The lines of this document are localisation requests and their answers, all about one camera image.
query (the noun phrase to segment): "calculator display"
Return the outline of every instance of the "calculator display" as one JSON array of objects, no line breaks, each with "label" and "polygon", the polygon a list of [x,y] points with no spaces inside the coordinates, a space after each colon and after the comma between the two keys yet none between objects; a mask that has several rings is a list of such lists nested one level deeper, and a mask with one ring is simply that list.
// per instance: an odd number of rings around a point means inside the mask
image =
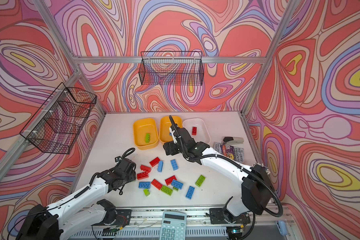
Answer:
[{"label": "calculator display", "polygon": [[184,216],[179,216],[179,215],[165,214],[164,217],[165,218],[173,218],[173,219],[184,220]]}]

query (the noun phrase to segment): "robotic arm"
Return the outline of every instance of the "robotic arm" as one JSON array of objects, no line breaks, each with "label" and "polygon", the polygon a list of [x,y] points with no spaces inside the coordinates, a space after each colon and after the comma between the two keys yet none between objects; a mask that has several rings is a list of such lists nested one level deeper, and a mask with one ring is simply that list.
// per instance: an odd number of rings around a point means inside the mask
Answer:
[{"label": "robotic arm", "polygon": [[47,207],[40,204],[33,207],[16,240],[66,240],[95,223],[113,224],[116,219],[115,206],[105,199],[87,210],[79,210],[110,191],[119,190],[119,194],[123,194],[124,185],[136,179],[136,164],[126,158],[134,151],[135,149],[131,148],[123,156],[116,157],[115,167],[95,173],[89,184],[71,195]]},{"label": "robotic arm", "polygon": [[[195,142],[185,128],[179,128],[172,116],[169,118],[172,123],[169,131],[172,133],[173,141],[163,145],[167,155],[181,153],[187,161],[211,167],[241,187],[241,196],[231,197],[223,208],[226,222],[234,223],[238,216],[249,211],[257,215],[261,215],[263,211],[275,217],[283,215],[283,207],[274,192],[266,167],[259,164],[248,166],[232,161],[208,144]],[[271,197],[278,205],[278,213],[266,208]]]}]

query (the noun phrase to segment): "red toy brick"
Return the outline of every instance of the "red toy brick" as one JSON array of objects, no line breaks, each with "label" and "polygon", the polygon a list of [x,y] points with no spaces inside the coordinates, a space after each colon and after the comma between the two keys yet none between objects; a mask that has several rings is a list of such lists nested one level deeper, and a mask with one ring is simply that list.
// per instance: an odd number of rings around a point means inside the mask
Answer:
[{"label": "red toy brick", "polygon": [[158,162],[160,161],[160,159],[158,157],[156,157],[154,160],[150,161],[149,164],[154,167],[156,164],[158,164]]},{"label": "red toy brick", "polygon": [[151,182],[152,185],[154,185],[158,190],[160,190],[163,185],[161,183],[158,182],[158,180],[154,179],[152,182]]},{"label": "red toy brick", "polygon": [[172,183],[172,180],[177,180],[176,177],[173,175],[172,177],[169,177],[165,180],[165,183],[168,185],[170,185]]},{"label": "red toy brick", "polygon": [[148,172],[141,172],[137,174],[137,180],[141,180],[148,177]]},{"label": "red toy brick", "polygon": [[151,168],[150,167],[147,167],[147,166],[144,166],[144,165],[141,165],[140,166],[140,170],[144,171],[144,172],[151,172]]}]

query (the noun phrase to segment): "blue toy brick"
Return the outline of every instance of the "blue toy brick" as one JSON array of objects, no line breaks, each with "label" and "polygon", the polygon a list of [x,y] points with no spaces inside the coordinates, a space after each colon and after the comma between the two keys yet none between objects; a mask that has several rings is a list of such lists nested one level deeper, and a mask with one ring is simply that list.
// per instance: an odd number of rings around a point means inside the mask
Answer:
[{"label": "blue toy brick", "polygon": [[161,172],[163,170],[163,161],[159,161],[158,162],[158,167],[157,167],[157,171]]},{"label": "blue toy brick", "polygon": [[139,182],[139,188],[151,188],[150,182]]},{"label": "blue toy brick", "polygon": [[175,159],[174,159],[174,160],[171,160],[171,164],[172,164],[173,170],[178,170],[178,169],[179,169],[179,167],[177,166],[177,162],[176,162]]},{"label": "blue toy brick", "polygon": [[185,197],[187,198],[187,199],[191,199],[192,198],[192,195],[193,195],[193,191],[195,190],[195,188],[194,187],[192,187],[192,186],[189,186],[189,188],[188,188],[188,192],[187,192],[187,194],[185,195]]},{"label": "blue toy brick", "polygon": [[178,189],[182,189],[183,188],[183,184],[177,180],[172,180],[172,183],[171,183],[172,186],[178,188]]}]

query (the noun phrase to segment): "white table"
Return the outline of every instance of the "white table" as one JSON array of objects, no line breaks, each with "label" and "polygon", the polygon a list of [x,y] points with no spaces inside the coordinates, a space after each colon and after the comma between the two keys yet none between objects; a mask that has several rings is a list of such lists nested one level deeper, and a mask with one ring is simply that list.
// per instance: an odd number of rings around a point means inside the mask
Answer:
[{"label": "white table", "polygon": [[[136,120],[153,118],[159,131],[160,119],[168,115],[170,114],[107,114],[82,174],[79,176],[76,190],[86,185],[95,172],[102,172],[115,166],[115,157],[121,156],[129,148],[135,147],[136,151],[127,158],[137,164],[136,173],[141,172],[141,164],[150,166],[149,162],[155,157],[159,157],[164,161],[161,173],[157,171],[156,165],[150,172],[149,178],[140,181],[151,182],[153,179],[157,179],[161,184],[166,185],[165,179],[175,175],[177,180],[182,182],[184,186],[182,190],[173,191],[172,196],[168,196],[151,185],[150,195],[146,197],[143,189],[138,188],[139,180],[136,180],[125,185],[123,195],[120,196],[119,191],[112,191],[103,197],[117,207],[221,205],[225,204],[229,197],[241,195],[240,186],[233,185],[231,180],[217,171],[195,162],[188,162],[181,154],[166,156],[161,142],[157,147],[149,150],[139,150],[135,146],[132,125]],[[214,142],[221,142],[224,136],[243,137],[244,144],[236,146],[244,149],[244,164],[252,165],[256,162],[237,112],[171,113],[171,115],[179,116],[183,121],[189,118],[203,119],[211,138],[211,146],[213,146]],[[172,159],[176,159],[179,166],[176,171],[173,171],[170,164]],[[195,182],[201,174],[206,177],[206,180],[201,187],[197,187]],[[185,197],[190,185],[195,187],[191,200]]]}]

